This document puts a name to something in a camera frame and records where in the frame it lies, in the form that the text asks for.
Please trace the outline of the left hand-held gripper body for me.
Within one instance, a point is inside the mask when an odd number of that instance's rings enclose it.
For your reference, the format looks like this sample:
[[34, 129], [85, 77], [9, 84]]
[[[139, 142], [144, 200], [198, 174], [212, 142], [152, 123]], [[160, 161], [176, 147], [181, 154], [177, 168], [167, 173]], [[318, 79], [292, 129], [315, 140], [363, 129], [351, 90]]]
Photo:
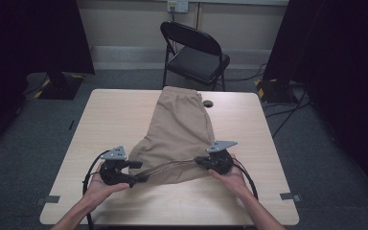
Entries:
[[126, 183], [132, 185], [132, 177], [123, 173], [122, 169], [129, 166], [125, 149], [122, 146], [107, 150], [100, 156], [103, 163], [100, 168], [100, 176], [106, 185]]

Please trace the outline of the beige shorts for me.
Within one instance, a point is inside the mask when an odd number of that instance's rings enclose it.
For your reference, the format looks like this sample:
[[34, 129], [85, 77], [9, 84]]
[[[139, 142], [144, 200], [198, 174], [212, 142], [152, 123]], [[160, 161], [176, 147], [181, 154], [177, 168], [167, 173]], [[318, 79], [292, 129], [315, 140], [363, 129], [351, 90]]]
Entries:
[[151, 175], [150, 185], [176, 184], [199, 179], [208, 173], [194, 162], [205, 156], [215, 141], [211, 119], [195, 90], [166, 86], [156, 103], [147, 135], [129, 158], [143, 163], [143, 171], [163, 163], [187, 160]]

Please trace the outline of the person's right hand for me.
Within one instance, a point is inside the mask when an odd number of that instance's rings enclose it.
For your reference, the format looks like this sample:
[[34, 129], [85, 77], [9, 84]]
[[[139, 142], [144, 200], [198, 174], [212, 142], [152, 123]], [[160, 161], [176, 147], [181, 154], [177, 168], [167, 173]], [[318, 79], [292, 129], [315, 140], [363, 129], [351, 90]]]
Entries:
[[227, 174], [219, 174], [214, 170], [209, 170], [208, 173], [224, 184], [237, 198], [253, 197], [254, 195], [248, 189], [242, 171], [239, 169], [236, 156], [232, 154], [234, 166]]

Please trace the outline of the black yellow striped box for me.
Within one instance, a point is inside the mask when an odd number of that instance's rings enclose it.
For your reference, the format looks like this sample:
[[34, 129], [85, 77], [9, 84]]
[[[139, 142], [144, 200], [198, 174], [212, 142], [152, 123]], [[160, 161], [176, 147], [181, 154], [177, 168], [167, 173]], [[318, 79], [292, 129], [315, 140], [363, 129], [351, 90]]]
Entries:
[[290, 85], [280, 80], [255, 80], [259, 98], [269, 104], [296, 104], [298, 102]]

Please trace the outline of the black stand base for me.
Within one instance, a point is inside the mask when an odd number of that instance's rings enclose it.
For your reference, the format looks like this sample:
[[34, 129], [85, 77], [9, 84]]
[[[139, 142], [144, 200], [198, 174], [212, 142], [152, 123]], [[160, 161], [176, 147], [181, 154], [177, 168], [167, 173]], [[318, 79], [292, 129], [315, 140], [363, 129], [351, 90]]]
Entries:
[[40, 100], [73, 100], [83, 81], [84, 76], [79, 74], [61, 74], [45, 80], [34, 97]]

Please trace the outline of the black folding chair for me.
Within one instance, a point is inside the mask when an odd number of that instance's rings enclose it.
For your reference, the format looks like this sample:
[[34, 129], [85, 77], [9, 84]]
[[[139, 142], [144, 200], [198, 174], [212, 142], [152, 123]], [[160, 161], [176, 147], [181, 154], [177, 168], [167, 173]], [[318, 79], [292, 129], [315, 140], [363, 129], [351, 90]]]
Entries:
[[230, 57], [223, 53], [218, 42], [209, 34], [173, 21], [162, 22], [160, 31], [166, 45], [163, 85], [167, 82], [167, 73], [216, 88], [221, 80], [225, 90], [224, 71], [230, 63]]

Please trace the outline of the person's left hand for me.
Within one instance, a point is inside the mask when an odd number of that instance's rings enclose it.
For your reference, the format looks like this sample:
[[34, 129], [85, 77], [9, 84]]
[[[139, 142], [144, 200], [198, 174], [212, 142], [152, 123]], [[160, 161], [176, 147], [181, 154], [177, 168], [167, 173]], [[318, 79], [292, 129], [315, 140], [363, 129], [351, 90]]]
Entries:
[[90, 183], [83, 197], [91, 199], [96, 207], [103, 203], [109, 196], [129, 188], [127, 183], [107, 185], [103, 182], [100, 175], [101, 166], [92, 174]]

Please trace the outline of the dark curtain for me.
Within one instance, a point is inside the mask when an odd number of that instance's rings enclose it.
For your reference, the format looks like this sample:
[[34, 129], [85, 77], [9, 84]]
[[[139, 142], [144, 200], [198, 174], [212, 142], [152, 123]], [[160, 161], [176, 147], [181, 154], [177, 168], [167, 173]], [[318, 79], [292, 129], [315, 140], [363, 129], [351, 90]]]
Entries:
[[0, 133], [31, 73], [95, 73], [77, 0], [0, 0]]
[[368, 0], [288, 0], [264, 79], [306, 84], [368, 177]]

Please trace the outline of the white wall socket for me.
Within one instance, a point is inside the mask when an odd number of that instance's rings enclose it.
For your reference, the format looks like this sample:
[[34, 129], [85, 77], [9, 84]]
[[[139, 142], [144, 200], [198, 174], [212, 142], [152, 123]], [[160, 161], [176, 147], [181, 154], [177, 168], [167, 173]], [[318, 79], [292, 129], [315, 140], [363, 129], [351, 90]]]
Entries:
[[187, 13], [189, 10], [189, 2], [187, 0], [168, 0], [167, 11]]

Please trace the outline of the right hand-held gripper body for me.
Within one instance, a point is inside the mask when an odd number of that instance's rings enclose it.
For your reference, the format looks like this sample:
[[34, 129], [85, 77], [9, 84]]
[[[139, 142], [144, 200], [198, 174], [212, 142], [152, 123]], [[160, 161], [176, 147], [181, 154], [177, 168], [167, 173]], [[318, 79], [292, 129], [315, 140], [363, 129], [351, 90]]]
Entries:
[[234, 161], [227, 149], [236, 145], [236, 141], [214, 141], [206, 150], [210, 161], [205, 164], [209, 164], [211, 170], [219, 174], [229, 173], [234, 165]]

